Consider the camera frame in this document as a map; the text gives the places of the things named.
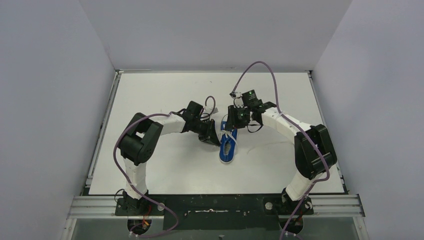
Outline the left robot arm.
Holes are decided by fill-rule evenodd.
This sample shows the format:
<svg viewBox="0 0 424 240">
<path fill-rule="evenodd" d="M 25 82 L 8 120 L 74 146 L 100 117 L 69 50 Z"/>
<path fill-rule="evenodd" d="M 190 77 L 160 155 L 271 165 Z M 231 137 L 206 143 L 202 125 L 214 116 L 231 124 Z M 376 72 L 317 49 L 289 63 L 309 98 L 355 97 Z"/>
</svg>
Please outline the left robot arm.
<svg viewBox="0 0 424 240">
<path fill-rule="evenodd" d="M 117 152 L 124 160 L 124 167 L 117 165 L 126 180 L 123 200 L 118 204 L 120 209 L 141 215 L 155 203 L 148 197 L 147 161 L 153 156 L 161 136 L 193 132 L 202 143 L 220 145 L 215 121 L 203 117 L 203 113 L 201 104 L 190 101 L 179 111 L 151 115 L 138 112 L 133 116 L 113 149 L 114 162 L 118 161 Z"/>
</svg>

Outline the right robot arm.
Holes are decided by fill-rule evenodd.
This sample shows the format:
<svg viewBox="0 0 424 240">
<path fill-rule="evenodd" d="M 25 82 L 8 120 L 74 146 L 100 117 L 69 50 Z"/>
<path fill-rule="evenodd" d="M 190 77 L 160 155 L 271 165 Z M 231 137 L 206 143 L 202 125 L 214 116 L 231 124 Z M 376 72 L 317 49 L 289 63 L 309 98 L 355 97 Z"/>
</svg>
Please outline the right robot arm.
<svg viewBox="0 0 424 240">
<path fill-rule="evenodd" d="M 228 107 L 225 130 L 246 128 L 255 121 L 277 131 L 293 144 L 296 170 L 282 190 L 281 207 L 289 214 L 297 212 L 314 185 L 330 179 L 330 169 L 337 163 L 327 127 L 305 123 L 283 113 L 278 104 L 262 101 L 254 90 L 233 91 L 229 95 L 233 104 Z"/>
</svg>

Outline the blue sneaker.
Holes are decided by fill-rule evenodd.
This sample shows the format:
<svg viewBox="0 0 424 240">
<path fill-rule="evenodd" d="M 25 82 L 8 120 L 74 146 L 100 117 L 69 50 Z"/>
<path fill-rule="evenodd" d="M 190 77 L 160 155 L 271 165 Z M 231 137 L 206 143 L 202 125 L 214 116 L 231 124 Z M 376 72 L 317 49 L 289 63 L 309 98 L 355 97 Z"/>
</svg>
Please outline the blue sneaker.
<svg viewBox="0 0 424 240">
<path fill-rule="evenodd" d="M 220 132 L 218 138 L 220 140 L 219 159 L 223 164 L 230 164 L 237 153 L 238 147 L 238 130 L 226 130 L 227 114 L 220 121 Z"/>
</svg>

